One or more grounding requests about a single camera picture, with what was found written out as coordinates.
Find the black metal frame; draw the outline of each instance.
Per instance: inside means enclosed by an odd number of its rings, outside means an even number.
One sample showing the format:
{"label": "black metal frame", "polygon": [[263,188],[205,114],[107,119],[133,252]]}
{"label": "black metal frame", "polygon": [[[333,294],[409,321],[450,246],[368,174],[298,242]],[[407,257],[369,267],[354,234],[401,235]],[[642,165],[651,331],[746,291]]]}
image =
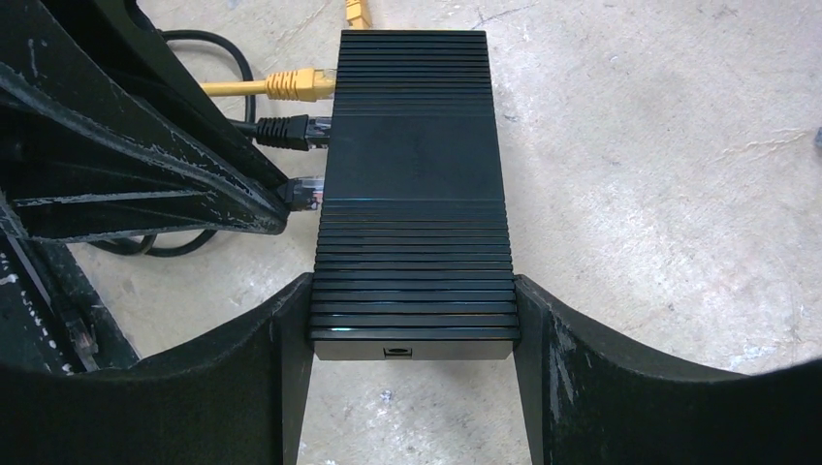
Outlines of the black metal frame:
{"label": "black metal frame", "polygon": [[79,242],[281,233],[288,178],[222,116],[136,0],[10,0],[0,232]]}
{"label": "black metal frame", "polygon": [[[16,39],[0,49],[0,115],[9,123],[0,129],[0,228],[11,236],[0,241],[0,347],[16,362],[0,362],[0,456],[296,463],[314,343],[322,342],[309,334],[339,321],[322,320],[314,298],[329,288],[326,270],[135,363],[68,250],[12,238],[278,233],[287,208],[274,192],[285,176],[196,89],[134,0],[4,6],[0,26]],[[356,113],[356,99],[345,99],[343,112]],[[476,116],[474,104],[459,111]],[[345,207],[339,201],[331,214]],[[364,214],[385,213],[375,211]],[[389,221],[420,220],[409,218]],[[505,279],[519,319],[506,343],[533,463],[822,463],[822,360],[754,377],[715,370],[600,325],[524,276]],[[67,364],[85,373],[53,373]]]}

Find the ribbed black casing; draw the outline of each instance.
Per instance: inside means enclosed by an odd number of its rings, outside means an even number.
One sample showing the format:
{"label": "ribbed black casing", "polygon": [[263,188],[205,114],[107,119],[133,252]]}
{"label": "ribbed black casing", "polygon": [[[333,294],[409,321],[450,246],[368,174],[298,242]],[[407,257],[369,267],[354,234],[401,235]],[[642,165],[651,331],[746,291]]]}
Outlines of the ribbed black casing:
{"label": "ribbed black casing", "polygon": [[519,330],[485,33],[344,31],[332,118],[315,352],[506,357]]}

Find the gray floor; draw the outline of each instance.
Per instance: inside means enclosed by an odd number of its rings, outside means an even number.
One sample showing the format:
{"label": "gray floor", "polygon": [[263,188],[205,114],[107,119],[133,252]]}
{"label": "gray floor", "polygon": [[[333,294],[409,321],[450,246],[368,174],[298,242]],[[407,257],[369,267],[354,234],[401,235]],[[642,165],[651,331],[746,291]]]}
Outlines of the gray floor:
{"label": "gray floor", "polygon": [[[332,68],[343,3],[141,1],[158,27],[229,37],[260,76]],[[822,356],[822,4],[370,5],[379,28],[488,31],[516,272],[707,365],[756,373]],[[174,49],[198,79],[235,78],[210,47]],[[220,106],[241,115],[241,99]],[[330,110],[265,102],[260,114]],[[266,153],[291,175],[325,165],[322,151]],[[317,222],[220,233],[171,261],[73,250],[145,357],[311,269]],[[301,465],[529,463],[514,364],[317,362],[300,449]]]}

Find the black curved support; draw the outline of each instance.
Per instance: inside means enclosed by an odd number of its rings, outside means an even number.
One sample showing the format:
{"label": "black curved support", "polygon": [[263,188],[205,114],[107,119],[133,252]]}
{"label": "black curved support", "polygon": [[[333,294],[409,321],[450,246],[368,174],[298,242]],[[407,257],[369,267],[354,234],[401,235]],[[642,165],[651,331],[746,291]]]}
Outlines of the black curved support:
{"label": "black curved support", "polygon": [[294,464],[313,351],[311,275],[127,370],[0,366],[3,463]]}
{"label": "black curved support", "polygon": [[534,464],[822,463],[822,360],[759,376],[658,352],[519,276]]}

